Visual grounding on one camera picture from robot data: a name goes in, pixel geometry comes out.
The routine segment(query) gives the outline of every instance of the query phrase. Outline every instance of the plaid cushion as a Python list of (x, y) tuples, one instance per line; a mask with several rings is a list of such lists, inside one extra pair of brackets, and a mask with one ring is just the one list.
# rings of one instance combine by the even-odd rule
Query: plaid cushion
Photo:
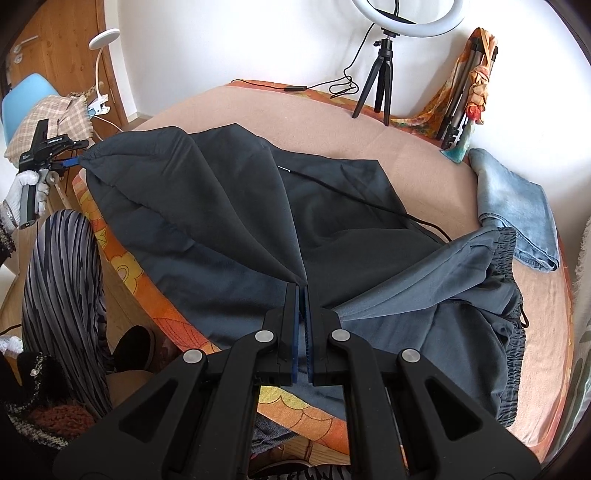
[(92, 137), (92, 123), (88, 117), (86, 97), (48, 95), (39, 100), (18, 126), (4, 156), (15, 166), (23, 152), (31, 148), (37, 122), (49, 119), (47, 138), (68, 134), (72, 140)]

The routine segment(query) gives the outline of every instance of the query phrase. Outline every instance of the person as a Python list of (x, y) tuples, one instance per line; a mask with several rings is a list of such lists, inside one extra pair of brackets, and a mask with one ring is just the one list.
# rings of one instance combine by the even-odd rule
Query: person
[[(16, 250), (12, 235), (25, 186), (37, 185), (37, 210), (47, 212), (58, 177), (49, 172), (39, 180), (37, 172), (19, 173), (0, 205), (0, 264)], [(22, 386), (0, 358), (0, 451), (11, 459), (0, 469), (3, 478), (52, 478), (59, 450), (112, 410), (108, 376), (145, 371), (154, 353), (154, 334), (136, 326), (111, 354), (99, 246), (80, 212), (56, 211), (38, 228), (24, 286), (22, 342)]]

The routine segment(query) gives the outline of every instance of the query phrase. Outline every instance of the chair backrest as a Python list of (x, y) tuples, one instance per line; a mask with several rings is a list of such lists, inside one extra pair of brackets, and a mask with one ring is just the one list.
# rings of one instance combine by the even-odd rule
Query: chair backrest
[(2, 125), (6, 145), (10, 143), (14, 132), (31, 108), (47, 95), (59, 95), (59, 93), (38, 73), (31, 73), (8, 92), (2, 100)]

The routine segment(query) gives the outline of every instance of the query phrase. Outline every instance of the hand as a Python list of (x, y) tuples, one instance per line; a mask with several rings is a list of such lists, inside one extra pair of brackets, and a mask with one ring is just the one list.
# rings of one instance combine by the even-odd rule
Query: hand
[[(42, 177), (45, 177), (45, 179), (40, 183), (39, 178)], [(37, 203), (36, 210), (39, 212), (39, 216), (41, 216), (47, 211), (47, 195), (49, 194), (49, 189), (58, 181), (59, 176), (57, 173), (47, 170), (41, 170), (39, 173), (31, 170), (24, 171), (16, 176), (12, 186), (8, 190), (5, 203), (0, 205), (0, 219), (8, 233), (15, 231), (17, 228), (15, 223), (16, 225), (21, 224), (21, 197), (23, 187), (26, 185), (37, 185), (37, 195), (35, 196)]]

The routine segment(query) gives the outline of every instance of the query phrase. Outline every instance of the red knit fabric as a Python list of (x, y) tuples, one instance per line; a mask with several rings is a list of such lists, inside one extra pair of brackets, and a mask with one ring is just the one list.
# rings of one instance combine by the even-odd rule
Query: red knit fabric
[(95, 424), (92, 415), (78, 405), (36, 408), (28, 419), (67, 440), (75, 439)]

